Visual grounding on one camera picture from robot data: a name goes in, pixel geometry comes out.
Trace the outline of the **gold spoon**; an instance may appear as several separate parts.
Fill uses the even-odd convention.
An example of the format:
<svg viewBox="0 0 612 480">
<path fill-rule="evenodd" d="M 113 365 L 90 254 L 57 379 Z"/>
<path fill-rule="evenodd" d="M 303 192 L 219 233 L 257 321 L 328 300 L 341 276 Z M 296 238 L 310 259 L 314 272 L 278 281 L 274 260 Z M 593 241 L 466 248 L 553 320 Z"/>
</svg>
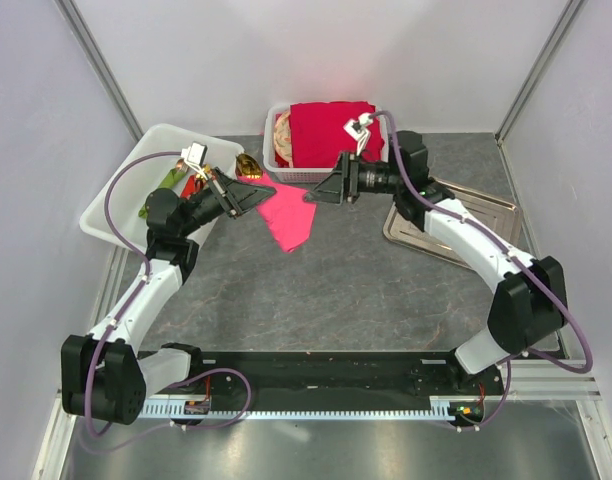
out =
<svg viewBox="0 0 612 480">
<path fill-rule="evenodd" d="M 263 177 L 264 171 L 251 155 L 240 153 L 236 156 L 236 174 L 239 178 L 257 180 Z"/>
</svg>

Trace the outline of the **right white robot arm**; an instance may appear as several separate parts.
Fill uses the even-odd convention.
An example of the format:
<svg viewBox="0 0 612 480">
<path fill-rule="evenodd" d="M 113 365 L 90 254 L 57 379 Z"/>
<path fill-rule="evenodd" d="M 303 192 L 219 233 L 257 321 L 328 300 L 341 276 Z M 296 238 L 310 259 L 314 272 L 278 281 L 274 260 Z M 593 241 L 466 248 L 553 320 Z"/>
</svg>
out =
<svg viewBox="0 0 612 480">
<path fill-rule="evenodd" d="M 453 392 L 469 392 L 480 372 L 518 355 L 567 323 L 563 268 L 513 247 L 477 220 L 455 193 L 429 174 L 428 150 L 420 134 L 400 131 L 385 162 L 343 152 L 331 173 L 309 191 L 308 202 L 354 203 L 363 193 L 392 196 L 397 212 L 445 244 L 493 293 L 485 327 L 457 347 L 444 368 Z"/>
</svg>

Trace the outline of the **pink paper napkin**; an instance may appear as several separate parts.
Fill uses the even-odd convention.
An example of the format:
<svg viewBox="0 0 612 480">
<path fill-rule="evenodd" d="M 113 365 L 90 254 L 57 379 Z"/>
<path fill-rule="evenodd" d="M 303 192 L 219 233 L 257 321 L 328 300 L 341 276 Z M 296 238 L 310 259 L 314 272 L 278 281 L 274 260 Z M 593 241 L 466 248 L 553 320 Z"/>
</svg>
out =
<svg viewBox="0 0 612 480">
<path fill-rule="evenodd" d="M 283 252 L 292 253 L 310 238 L 316 204 L 304 200 L 304 189 L 277 183 L 266 173 L 261 178 L 237 175 L 237 179 L 276 190 L 256 210 Z"/>
</svg>

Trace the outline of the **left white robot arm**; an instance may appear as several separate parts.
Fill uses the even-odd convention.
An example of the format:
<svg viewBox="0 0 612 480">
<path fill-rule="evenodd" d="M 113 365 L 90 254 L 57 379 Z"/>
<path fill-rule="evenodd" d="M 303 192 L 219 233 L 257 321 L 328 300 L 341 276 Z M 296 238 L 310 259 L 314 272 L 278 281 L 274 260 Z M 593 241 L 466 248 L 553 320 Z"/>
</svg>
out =
<svg viewBox="0 0 612 480">
<path fill-rule="evenodd" d="M 276 193 L 214 168 L 199 192 L 182 198 L 158 188 L 146 198 L 147 247 L 138 275 L 106 317 L 60 352 L 61 402 L 68 414 L 129 425 L 146 399 L 167 388 L 194 393 L 205 382 L 201 351 L 169 343 L 141 357 L 154 320 L 192 273 L 200 250 L 191 234 L 221 215 L 237 218 Z"/>
</svg>

